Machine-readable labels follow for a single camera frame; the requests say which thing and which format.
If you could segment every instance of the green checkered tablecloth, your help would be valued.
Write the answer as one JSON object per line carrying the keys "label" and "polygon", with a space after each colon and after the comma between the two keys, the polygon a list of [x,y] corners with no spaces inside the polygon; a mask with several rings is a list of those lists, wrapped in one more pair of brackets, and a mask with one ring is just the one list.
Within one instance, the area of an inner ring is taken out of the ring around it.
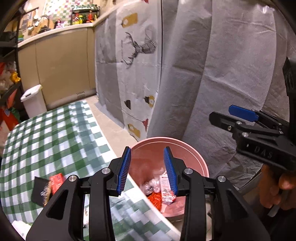
{"label": "green checkered tablecloth", "polygon": [[[116,158],[86,101],[59,107],[9,133],[0,171],[0,197],[10,222],[32,223],[42,208],[30,201],[34,178],[62,173],[93,175]],[[89,205],[86,196],[85,206]],[[180,232],[128,176],[124,192],[110,197],[116,240],[179,240]],[[88,240],[88,229],[84,229]]]}

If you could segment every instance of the human hand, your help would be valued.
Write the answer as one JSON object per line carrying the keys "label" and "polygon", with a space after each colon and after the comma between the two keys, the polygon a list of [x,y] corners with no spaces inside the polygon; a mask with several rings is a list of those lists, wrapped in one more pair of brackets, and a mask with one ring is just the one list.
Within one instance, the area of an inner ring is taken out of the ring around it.
{"label": "human hand", "polygon": [[[274,173],[267,165],[262,166],[261,172],[262,178],[258,184],[260,203],[266,208],[279,204],[283,210],[296,208],[296,174],[284,173],[277,182],[273,178]],[[283,202],[279,189],[291,190]]]}

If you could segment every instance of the silver screw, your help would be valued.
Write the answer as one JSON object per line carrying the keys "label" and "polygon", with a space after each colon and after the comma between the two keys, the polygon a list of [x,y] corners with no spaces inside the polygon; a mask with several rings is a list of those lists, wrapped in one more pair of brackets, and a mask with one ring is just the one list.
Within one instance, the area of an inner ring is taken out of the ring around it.
{"label": "silver screw", "polygon": [[105,168],[102,169],[102,173],[103,173],[103,174],[108,174],[110,171],[111,171],[111,170],[110,170],[110,168],[108,168],[108,167],[105,167]]}
{"label": "silver screw", "polygon": [[75,175],[69,176],[70,182],[74,182],[76,179],[77,179],[77,176],[75,176]]}
{"label": "silver screw", "polygon": [[190,175],[190,174],[193,173],[193,170],[192,170],[191,168],[186,168],[186,169],[184,170],[184,172],[185,172],[186,174]]}
{"label": "silver screw", "polygon": [[223,182],[226,181],[226,177],[225,176],[219,176],[218,177],[218,181],[221,182],[221,183],[223,183]]}

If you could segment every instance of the ventilation grille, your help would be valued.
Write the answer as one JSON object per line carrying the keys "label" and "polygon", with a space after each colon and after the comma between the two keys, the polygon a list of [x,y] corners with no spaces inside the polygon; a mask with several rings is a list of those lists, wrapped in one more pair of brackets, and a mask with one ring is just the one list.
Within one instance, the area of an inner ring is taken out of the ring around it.
{"label": "ventilation grille", "polygon": [[84,91],[82,91],[82,92],[78,92],[78,93],[76,93],[76,95],[77,95],[77,99],[78,99],[78,100],[79,100],[79,99],[83,99],[83,98],[86,97]]}

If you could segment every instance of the trash bin lid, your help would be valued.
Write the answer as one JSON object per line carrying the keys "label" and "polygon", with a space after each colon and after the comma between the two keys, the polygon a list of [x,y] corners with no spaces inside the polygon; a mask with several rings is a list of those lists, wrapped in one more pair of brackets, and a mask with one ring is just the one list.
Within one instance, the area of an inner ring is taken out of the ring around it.
{"label": "trash bin lid", "polygon": [[24,102],[24,101],[32,98],[33,96],[35,96],[36,94],[38,94],[38,92],[41,89],[42,89],[42,85],[36,85],[36,86],[32,87],[31,89],[26,90],[25,93],[20,98],[20,101],[21,102]]}

